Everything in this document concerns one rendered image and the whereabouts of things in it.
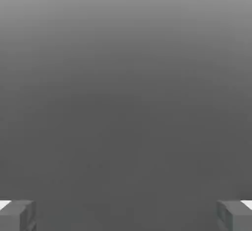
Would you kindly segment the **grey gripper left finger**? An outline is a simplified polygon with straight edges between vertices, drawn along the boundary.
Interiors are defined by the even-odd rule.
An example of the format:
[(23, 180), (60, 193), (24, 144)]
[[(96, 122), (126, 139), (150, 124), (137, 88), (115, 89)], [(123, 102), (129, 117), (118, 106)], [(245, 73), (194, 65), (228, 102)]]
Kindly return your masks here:
[(37, 231), (36, 201), (0, 200), (0, 231)]

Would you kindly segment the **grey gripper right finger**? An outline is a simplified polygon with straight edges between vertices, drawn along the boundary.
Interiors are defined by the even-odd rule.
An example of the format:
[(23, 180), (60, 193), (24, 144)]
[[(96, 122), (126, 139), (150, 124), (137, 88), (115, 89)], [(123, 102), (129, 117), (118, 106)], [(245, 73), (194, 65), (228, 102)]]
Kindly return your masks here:
[(217, 201), (218, 231), (252, 231), (252, 200)]

